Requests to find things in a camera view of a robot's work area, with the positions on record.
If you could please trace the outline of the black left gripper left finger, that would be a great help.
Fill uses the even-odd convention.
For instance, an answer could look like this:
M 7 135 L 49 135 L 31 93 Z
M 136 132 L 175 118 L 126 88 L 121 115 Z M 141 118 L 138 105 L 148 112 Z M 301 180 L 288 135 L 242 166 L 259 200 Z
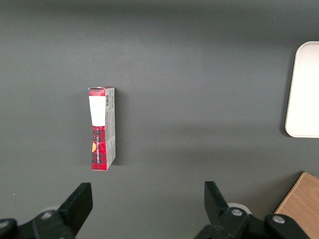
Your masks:
M 13 218 L 1 219 L 2 239 L 74 239 L 93 208 L 92 187 L 81 183 L 56 210 L 46 210 L 18 225 Z

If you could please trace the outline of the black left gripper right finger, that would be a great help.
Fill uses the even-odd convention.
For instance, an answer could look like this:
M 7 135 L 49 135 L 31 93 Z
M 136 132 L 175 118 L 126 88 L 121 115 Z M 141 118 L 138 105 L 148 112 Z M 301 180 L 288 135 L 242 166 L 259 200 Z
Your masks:
M 204 206 L 210 224 L 196 239 L 308 239 L 309 236 L 289 216 L 269 214 L 264 220 L 239 207 L 229 206 L 213 181 L 204 184 Z

